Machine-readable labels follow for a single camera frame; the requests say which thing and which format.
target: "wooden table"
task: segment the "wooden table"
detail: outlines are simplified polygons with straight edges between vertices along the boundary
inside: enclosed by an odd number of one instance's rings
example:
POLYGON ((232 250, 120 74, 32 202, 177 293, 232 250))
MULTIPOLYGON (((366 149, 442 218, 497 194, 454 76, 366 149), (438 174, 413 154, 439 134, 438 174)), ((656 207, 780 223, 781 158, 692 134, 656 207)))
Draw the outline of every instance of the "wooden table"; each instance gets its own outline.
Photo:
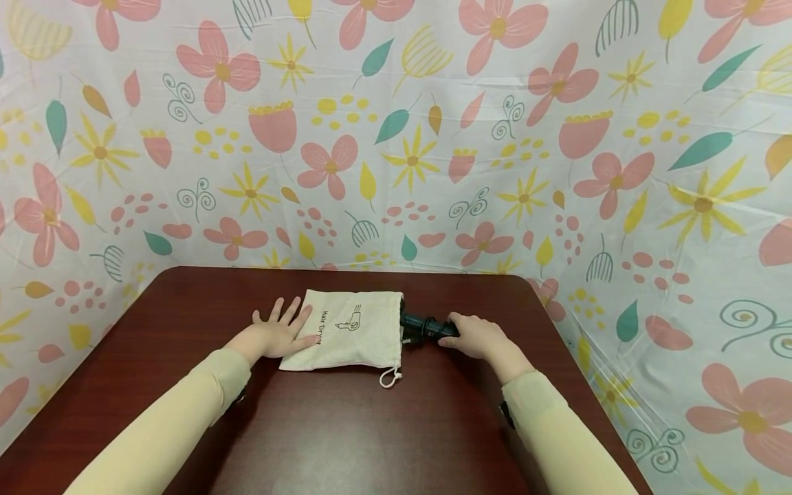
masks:
MULTIPOLYGON (((497 322, 567 398, 640 493, 651 493, 530 286, 516 276, 172 268, 161 274, 0 457, 5 495, 62 493, 157 397, 276 297, 401 291, 407 310, 497 322)), ((344 367, 253 369, 247 398, 200 441, 167 493, 542 493, 481 361, 405 347, 404 379, 344 367)))

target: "canvas bag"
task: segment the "canvas bag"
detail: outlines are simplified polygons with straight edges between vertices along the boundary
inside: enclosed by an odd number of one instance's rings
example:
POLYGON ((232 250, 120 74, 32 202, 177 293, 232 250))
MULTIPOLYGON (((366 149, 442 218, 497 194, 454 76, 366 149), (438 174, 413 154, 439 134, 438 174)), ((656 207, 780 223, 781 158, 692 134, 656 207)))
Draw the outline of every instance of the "canvas bag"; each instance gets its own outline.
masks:
POLYGON ((314 346, 285 356, 280 369, 310 371, 323 367, 363 364, 388 368, 379 384, 390 388, 402 377, 401 292, 306 291, 303 307, 313 311, 297 338, 320 335, 314 346), (385 384, 388 373, 393 381, 385 384))

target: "floral backdrop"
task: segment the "floral backdrop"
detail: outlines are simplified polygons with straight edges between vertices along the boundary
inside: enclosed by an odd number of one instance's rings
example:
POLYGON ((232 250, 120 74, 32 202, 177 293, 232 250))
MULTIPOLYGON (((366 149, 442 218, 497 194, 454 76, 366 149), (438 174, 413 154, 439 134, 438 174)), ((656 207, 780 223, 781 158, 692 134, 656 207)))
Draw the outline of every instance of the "floral backdrop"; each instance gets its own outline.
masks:
POLYGON ((0 447, 169 267, 484 272, 656 493, 792 485, 792 0, 0 16, 0 447))

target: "beige sleeve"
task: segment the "beige sleeve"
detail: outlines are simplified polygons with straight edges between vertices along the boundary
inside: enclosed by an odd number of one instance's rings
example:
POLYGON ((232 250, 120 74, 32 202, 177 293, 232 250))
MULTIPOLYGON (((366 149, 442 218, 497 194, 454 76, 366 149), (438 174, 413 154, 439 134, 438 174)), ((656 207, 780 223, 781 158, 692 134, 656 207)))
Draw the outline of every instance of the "beige sleeve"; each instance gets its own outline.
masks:
POLYGON ((545 375, 529 371, 504 385, 503 395, 517 432, 553 495, 637 493, 545 375))
POLYGON ((238 352, 214 351, 143 411, 69 486, 65 495, 155 495, 242 392, 250 368, 238 352))

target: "hand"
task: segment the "hand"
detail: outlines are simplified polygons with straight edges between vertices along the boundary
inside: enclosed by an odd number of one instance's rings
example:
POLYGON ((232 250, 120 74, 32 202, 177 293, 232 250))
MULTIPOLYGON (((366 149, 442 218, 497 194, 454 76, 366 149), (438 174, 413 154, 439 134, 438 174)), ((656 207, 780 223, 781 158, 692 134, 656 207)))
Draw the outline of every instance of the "hand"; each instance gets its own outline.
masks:
POLYGON ((281 316, 280 311, 284 306, 284 298, 279 297, 266 322, 261 320, 258 310, 255 310, 253 324, 238 333, 226 344, 226 347, 242 354, 250 366, 253 366, 260 357, 283 357, 318 344, 320 341, 318 335, 295 340, 312 309, 310 306, 306 306, 300 311, 297 318, 294 318, 299 304, 300 298, 295 297, 281 316))

